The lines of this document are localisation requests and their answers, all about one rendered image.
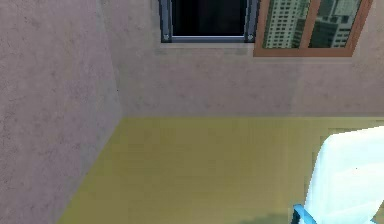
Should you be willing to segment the grey framed dark picture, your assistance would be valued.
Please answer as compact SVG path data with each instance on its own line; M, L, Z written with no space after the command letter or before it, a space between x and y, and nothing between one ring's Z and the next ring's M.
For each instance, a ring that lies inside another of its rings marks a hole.
M162 43L254 43L260 0L158 0Z

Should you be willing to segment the brown framed window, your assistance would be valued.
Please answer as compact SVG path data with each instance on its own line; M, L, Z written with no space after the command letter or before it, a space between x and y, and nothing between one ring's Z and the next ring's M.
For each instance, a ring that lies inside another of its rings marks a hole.
M373 0L260 0L255 57L351 57Z

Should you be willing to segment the white chair with blue frame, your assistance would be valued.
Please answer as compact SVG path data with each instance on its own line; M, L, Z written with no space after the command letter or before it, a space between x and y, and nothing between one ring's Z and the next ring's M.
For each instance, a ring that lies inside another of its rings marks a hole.
M290 224L377 224L384 203L384 126L332 134Z

